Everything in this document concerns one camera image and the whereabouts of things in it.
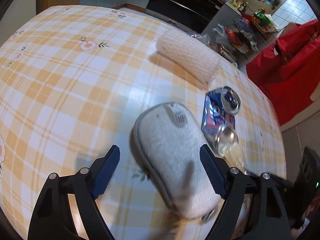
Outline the crushed blue soda can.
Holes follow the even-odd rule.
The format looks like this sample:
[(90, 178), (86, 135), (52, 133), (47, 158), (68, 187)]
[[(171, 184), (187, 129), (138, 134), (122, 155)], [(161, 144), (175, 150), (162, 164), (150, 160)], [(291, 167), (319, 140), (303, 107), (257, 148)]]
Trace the crushed blue soda can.
[(223, 129), (227, 126), (235, 129), (235, 116), (240, 107), (241, 100), (231, 87), (220, 87), (206, 93), (201, 129), (214, 151), (217, 151)]

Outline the white fuzzy insole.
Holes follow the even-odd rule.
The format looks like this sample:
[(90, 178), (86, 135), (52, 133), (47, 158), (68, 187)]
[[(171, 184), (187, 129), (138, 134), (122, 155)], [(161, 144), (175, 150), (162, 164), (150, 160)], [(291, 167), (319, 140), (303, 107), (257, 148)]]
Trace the white fuzzy insole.
[(143, 112), (133, 127), (138, 160), (167, 207), (184, 219), (208, 217), (221, 200), (200, 161), (207, 143), (184, 105), (167, 102)]

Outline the white foam fruit net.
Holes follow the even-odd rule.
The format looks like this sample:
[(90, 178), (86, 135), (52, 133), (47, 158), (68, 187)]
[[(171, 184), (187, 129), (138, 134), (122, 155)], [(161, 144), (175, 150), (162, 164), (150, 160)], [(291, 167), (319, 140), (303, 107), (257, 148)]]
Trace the white foam fruit net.
[(218, 53), (177, 29), (168, 29), (157, 38), (156, 49), (201, 83), (211, 83), (221, 67), (222, 57)]

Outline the clear small plastic wrapper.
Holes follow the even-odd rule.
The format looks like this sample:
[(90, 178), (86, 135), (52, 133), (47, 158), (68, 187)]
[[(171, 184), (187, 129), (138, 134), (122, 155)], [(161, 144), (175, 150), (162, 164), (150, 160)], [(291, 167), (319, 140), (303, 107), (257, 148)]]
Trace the clear small plastic wrapper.
[(229, 167), (236, 167), (242, 173), (247, 174), (247, 160), (244, 151), (238, 143), (224, 146), (218, 154), (225, 160)]

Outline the red hanging apron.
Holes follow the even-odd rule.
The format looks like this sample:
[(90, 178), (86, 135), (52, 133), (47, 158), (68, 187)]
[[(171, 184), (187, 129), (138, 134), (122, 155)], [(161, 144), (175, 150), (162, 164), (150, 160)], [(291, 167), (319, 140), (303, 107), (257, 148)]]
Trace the red hanging apron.
[(319, 20), (289, 23), (246, 72), (272, 102), (279, 124), (291, 121), (319, 99)]

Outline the yellow plaid tablecloth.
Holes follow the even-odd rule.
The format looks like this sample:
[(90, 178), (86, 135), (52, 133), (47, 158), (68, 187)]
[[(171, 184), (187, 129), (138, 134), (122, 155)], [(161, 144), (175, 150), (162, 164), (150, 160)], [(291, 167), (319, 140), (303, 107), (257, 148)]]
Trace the yellow plaid tablecloth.
[(1, 209), (27, 238), (37, 197), (50, 173), (67, 176), (112, 145), (120, 162), (97, 205), (116, 239), (204, 239), (210, 223), (176, 220), (130, 146), (138, 116), (179, 102), (202, 120), (205, 93), (240, 96), (236, 132), (256, 174), (286, 177), (273, 107), (227, 61), (209, 85), (156, 52), (168, 25), (120, 10), (57, 6), (35, 16), (1, 46)]

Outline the black built-in oven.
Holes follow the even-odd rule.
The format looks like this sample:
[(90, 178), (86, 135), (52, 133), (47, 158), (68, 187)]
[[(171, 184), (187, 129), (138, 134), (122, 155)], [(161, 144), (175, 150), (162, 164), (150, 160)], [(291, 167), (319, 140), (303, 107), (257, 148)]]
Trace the black built-in oven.
[(201, 33), (225, 0), (149, 0), (146, 12), (184, 31)]

